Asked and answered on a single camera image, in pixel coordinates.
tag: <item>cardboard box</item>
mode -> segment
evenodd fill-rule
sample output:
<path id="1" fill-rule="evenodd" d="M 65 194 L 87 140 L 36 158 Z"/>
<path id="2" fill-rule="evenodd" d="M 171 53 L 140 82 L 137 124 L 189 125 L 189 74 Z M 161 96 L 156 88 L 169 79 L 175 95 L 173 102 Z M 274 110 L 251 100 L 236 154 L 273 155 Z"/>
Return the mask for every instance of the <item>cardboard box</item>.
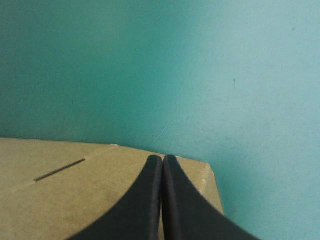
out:
<path id="1" fill-rule="evenodd" d="M 0 138 L 0 239 L 74 235 L 118 202 L 152 154 L 114 144 Z M 223 213 L 210 165 L 178 159 L 194 186 Z M 159 236 L 163 239 L 162 227 Z"/>

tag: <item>black curved object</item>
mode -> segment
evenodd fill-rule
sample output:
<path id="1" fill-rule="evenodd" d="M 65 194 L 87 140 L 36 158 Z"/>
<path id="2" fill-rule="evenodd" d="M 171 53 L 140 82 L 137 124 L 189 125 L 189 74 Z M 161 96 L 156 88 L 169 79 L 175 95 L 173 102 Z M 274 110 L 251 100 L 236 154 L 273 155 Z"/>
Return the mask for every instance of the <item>black curved object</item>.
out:
<path id="1" fill-rule="evenodd" d="M 257 240 L 232 223 L 190 182 L 175 156 L 162 170 L 162 217 L 166 240 Z"/>
<path id="2" fill-rule="evenodd" d="M 157 240 L 162 165 L 161 157 L 149 156 L 119 202 L 69 240 Z"/>

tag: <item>brown cardboard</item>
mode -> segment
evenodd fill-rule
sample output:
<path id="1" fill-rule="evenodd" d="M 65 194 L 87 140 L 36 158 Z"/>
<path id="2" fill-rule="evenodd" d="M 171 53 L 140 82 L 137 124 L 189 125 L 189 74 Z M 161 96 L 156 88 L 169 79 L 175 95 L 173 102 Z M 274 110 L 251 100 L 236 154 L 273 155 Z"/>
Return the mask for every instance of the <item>brown cardboard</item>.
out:
<path id="1" fill-rule="evenodd" d="M 117 203 L 151 154 L 114 144 L 0 138 L 0 239 L 72 236 Z M 179 162 L 199 192 L 223 213 L 210 165 L 182 157 Z"/>

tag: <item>black plastic piece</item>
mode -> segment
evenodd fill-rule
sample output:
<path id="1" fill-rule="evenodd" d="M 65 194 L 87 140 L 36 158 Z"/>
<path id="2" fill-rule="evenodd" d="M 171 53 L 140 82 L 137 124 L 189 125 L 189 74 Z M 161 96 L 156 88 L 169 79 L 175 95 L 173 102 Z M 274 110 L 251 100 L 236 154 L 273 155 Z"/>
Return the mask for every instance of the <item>black plastic piece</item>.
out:
<path id="1" fill-rule="evenodd" d="M 161 194 L 166 240 L 257 240 L 212 207 L 172 155 L 163 161 Z"/>
<path id="2" fill-rule="evenodd" d="M 162 165 L 161 157 L 149 156 L 119 202 L 69 240 L 157 240 Z"/>

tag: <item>teal wall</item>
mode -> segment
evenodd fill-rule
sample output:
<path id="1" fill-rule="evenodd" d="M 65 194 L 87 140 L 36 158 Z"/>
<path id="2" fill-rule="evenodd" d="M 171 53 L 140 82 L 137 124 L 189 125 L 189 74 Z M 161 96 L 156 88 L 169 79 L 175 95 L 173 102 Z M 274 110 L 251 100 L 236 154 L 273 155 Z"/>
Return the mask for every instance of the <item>teal wall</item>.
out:
<path id="1" fill-rule="evenodd" d="M 210 162 L 226 215 L 320 239 L 320 1 L 0 3 L 0 136 Z"/>

